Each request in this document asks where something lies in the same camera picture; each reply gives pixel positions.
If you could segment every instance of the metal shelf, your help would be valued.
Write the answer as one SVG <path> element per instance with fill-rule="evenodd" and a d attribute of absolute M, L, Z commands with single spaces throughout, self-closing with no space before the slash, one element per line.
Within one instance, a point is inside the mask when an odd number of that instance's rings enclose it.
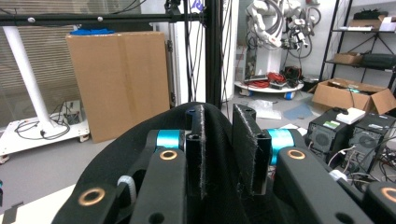
<path fill-rule="evenodd" d="M 334 64 L 340 64 L 340 65 L 345 65 L 345 66 L 350 66 L 350 67 L 355 67 L 355 68 L 367 68 L 367 69 L 373 69 L 373 70 L 379 70 L 379 71 L 384 71 L 384 72 L 392 72 L 394 68 L 378 68 L 378 67 L 368 67 L 368 66 L 363 66 L 359 63 L 337 63 L 334 60 L 328 60 L 325 63 L 334 63 Z"/>
<path fill-rule="evenodd" d="M 365 34 L 396 34 L 396 31 L 379 31 L 379 30 L 371 30 L 371 31 L 350 31 L 350 30 L 332 30 L 332 32 L 349 32 L 349 33 L 365 33 Z"/>

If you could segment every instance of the white pole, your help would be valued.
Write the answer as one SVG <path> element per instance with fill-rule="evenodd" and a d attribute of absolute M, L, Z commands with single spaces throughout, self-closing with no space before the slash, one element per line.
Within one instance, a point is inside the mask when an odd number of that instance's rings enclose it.
<path fill-rule="evenodd" d="M 40 89 L 38 88 L 37 81 L 35 80 L 35 74 L 33 73 L 32 66 L 27 57 L 20 32 L 16 26 L 4 26 L 3 29 L 6 33 L 8 44 L 11 46 L 15 61 L 20 68 L 23 82 L 29 93 L 33 107 L 35 108 L 41 128 L 44 131 L 50 131 L 54 127 L 50 120 L 49 112 L 44 104 L 43 97 L 41 96 Z"/>

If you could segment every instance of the window blind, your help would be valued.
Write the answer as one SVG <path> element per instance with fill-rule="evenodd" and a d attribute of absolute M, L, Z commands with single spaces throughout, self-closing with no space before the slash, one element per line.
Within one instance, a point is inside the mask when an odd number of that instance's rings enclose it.
<path fill-rule="evenodd" d="M 133 0 L 0 0 L 0 8 L 17 14 L 96 14 L 122 10 Z M 127 13 L 140 13 L 140 7 Z M 50 112 L 63 101 L 79 100 L 79 91 L 65 36 L 73 26 L 19 27 L 37 84 Z M 0 127 L 36 117 L 3 29 L 0 30 Z"/>

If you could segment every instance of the cardboard box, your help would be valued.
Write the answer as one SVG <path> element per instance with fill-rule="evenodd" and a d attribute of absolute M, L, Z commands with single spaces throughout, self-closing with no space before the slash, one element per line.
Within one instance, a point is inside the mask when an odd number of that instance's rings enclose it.
<path fill-rule="evenodd" d="M 383 18 L 379 31 L 396 31 L 396 17 Z"/>
<path fill-rule="evenodd" d="M 355 107 L 384 114 L 396 107 L 396 100 L 388 88 L 334 78 L 320 82 L 312 101 L 329 107 Z"/>
<path fill-rule="evenodd" d="M 381 26 L 381 20 L 352 20 L 349 27 L 373 27 L 372 30 L 378 30 Z"/>
<path fill-rule="evenodd" d="M 360 63 L 363 58 L 362 55 L 358 55 L 356 52 L 347 52 L 347 53 L 337 53 L 334 55 L 334 61 L 336 63 Z"/>
<path fill-rule="evenodd" d="M 169 109 L 163 33 L 68 35 L 66 41 L 94 143 Z"/>

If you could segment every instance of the black box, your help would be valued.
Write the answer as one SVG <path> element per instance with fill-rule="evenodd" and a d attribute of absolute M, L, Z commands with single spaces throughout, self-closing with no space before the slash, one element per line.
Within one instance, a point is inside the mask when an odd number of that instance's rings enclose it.
<path fill-rule="evenodd" d="M 309 122 L 305 136 L 305 143 L 309 145 L 311 151 L 326 163 L 339 150 L 348 147 L 352 128 L 336 120 L 339 113 L 341 113 L 339 108 L 332 108 Z M 331 167 L 334 167 L 338 161 L 338 158 L 333 160 Z"/>
<path fill-rule="evenodd" d="M 379 156 L 378 152 L 386 144 L 383 141 L 393 131 L 395 120 L 391 116 L 369 113 L 358 121 L 349 140 L 349 146 L 355 148 L 347 152 L 343 166 L 348 165 L 351 172 L 369 173 L 373 169 L 375 157 Z"/>

